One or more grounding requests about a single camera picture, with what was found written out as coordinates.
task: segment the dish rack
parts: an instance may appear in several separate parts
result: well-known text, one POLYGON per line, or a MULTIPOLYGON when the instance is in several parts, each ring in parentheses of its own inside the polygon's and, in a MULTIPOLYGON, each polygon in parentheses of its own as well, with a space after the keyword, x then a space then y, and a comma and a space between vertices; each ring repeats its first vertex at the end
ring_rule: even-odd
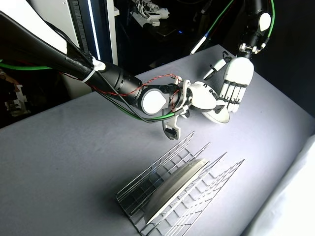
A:
POLYGON ((157 218, 146 225, 145 206, 154 191, 186 162, 196 159, 208 146, 195 155, 187 150, 194 132, 159 158, 143 173, 116 194, 117 201, 141 236, 183 236, 196 222, 207 205, 221 190, 244 160, 218 176, 211 169, 226 153, 207 167, 157 218))

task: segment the table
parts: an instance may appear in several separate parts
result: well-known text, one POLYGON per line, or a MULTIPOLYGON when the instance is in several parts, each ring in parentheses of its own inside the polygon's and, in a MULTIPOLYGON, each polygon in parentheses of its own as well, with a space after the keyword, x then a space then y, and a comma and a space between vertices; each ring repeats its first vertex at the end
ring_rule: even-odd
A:
MULTIPOLYGON (((175 73, 195 81, 223 50, 217 45, 138 77, 175 73)), ((208 84, 219 90, 222 75, 208 84)), ((179 125, 182 137, 195 131, 191 152, 209 141, 203 158, 228 151, 215 172, 245 159, 188 235, 238 236, 313 133, 315 120, 255 74, 227 125, 194 111, 179 125)), ((136 235, 115 193, 176 143, 161 123, 132 119, 95 92, 3 128, 0 235, 136 235)))

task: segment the zip tie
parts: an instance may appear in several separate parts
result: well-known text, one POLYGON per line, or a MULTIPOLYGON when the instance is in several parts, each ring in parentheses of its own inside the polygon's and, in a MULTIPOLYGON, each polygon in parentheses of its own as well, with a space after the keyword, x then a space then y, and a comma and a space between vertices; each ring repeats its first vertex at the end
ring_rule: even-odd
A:
POLYGON ((96 71, 105 70, 105 68, 106 68, 105 63, 103 63, 99 60, 96 60, 95 57, 93 57, 93 56, 92 56, 92 63, 94 65, 93 70, 90 72, 90 74, 84 80, 81 81, 82 83, 85 83, 86 81, 88 81, 90 79, 90 77, 92 77, 92 75, 94 75, 94 73, 96 71))

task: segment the white robotic hand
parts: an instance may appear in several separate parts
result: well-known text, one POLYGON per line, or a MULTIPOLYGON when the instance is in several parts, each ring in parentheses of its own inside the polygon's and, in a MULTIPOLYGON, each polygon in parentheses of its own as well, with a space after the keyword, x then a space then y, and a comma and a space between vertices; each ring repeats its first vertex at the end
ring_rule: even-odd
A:
POLYGON ((229 63, 220 93, 229 112, 237 112, 253 73, 254 65, 248 58, 233 58, 229 63))

